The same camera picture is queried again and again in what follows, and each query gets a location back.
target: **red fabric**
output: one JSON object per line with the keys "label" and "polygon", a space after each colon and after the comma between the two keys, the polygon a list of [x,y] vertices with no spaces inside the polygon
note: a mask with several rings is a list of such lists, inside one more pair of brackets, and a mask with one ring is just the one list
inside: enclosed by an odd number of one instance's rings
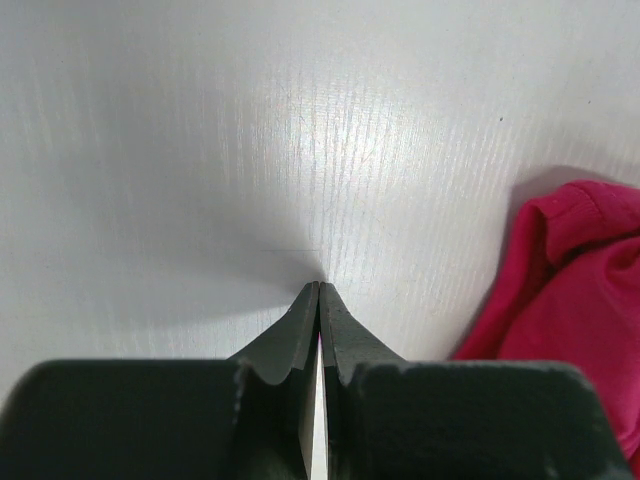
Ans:
{"label": "red fabric", "polygon": [[640,190],[576,181],[527,202],[454,359],[576,365],[640,478]]}

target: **glossy white surface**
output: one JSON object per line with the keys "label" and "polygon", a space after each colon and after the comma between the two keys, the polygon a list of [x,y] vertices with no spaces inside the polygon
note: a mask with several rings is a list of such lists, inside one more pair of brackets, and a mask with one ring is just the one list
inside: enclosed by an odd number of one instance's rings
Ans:
{"label": "glossy white surface", "polygon": [[0,395],[229,355],[322,277],[442,358],[524,198],[640,185],[636,1],[1,3]]}

